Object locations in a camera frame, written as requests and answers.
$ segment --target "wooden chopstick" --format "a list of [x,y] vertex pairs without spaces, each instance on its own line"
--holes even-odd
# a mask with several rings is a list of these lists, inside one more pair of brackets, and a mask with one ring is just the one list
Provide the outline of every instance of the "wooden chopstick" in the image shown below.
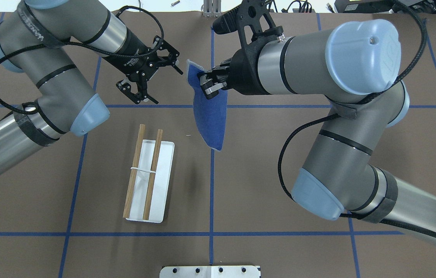
[[[153,162],[151,163],[151,171],[156,172],[158,167],[159,150],[161,148],[161,140],[163,139],[163,130],[158,129],[158,135],[156,137],[156,144],[154,144]],[[151,210],[151,201],[153,199],[154,179],[156,173],[149,173],[148,191],[146,193],[146,202],[144,204],[144,213],[142,215],[143,220],[149,220],[149,211]]]
[[[144,139],[144,132],[146,125],[139,125],[139,134],[137,135],[137,144],[135,145],[134,160],[132,167],[139,167],[139,159],[141,157],[142,140]],[[130,217],[130,208],[132,207],[132,199],[134,197],[135,178],[137,176],[137,169],[130,169],[130,179],[128,182],[126,204],[124,206],[124,218]]]

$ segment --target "white tray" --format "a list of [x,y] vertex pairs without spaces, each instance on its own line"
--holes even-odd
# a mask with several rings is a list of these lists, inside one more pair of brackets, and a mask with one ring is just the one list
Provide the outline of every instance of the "white tray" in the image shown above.
[[138,167],[139,170],[137,170],[137,176],[135,178],[132,207],[130,208],[130,216],[126,218],[126,220],[161,223],[165,216],[166,196],[168,194],[168,185],[170,184],[173,150],[175,149],[175,144],[168,141],[162,141],[159,150],[158,167],[156,168],[156,176],[154,178],[153,200],[151,201],[149,220],[142,219],[144,203],[146,202],[146,194],[148,190],[149,172],[143,172],[140,169],[148,171],[151,169],[155,143],[156,141],[154,140],[142,141],[142,150]]

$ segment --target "blue towel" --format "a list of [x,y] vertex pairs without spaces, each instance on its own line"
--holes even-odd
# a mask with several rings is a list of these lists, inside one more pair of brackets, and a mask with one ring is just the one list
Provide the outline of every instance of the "blue towel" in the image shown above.
[[200,88],[197,74],[204,68],[191,60],[187,60],[187,81],[194,90],[193,117],[200,135],[206,144],[217,151],[223,148],[226,125],[226,104],[228,92],[219,90],[219,94],[208,100]]

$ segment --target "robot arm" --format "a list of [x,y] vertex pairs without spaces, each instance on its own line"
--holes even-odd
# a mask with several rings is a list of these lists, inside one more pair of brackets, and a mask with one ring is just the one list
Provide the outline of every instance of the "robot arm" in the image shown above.
[[[436,246],[436,197],[368,164],[384,129],[398,123],[410,104],[402,77],[397,79],[401,50],[396,28],[384,20],[349,22],[285,39],[269,17],[267,3],[243,1],[213,23],[218,34],[238,31],[242,49],[199,74],[204,94],[212,98],[219,88],[233,88],[244,95],[325,95],[333,106],[331,117],[291,198],[327,220],[348,210],[351,217],[394,225]],[[262,16],[269,24],[264,32]],[[253,30],[250,44],[245,26]]]
[[[71,37],[80,42],[70,42]],[[116,85],[130,100],[157,103],[147,93],[147,82],[158,68],[172,66],[183,74],[177,67],[179,52],[161,37],[147,47],[98,0],[22,0],[0,23],[0,62],[11,71],[25,72],[42,95],[23,104],[23,110],[0,99],[13,111],[0,121],[0,174],[66,132],[82,136],[110,115],[62,46],[98,52],[126,76]],[[169,54],[158,56],[161,50]],[[136,83],[137,93],[131,93],[130,82]]]

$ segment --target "metal plate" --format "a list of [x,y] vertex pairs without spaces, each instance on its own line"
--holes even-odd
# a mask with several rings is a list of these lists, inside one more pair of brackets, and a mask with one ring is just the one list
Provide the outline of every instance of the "metal plate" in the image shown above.
[[260,266],[163,267],[159,278],[260,278]]

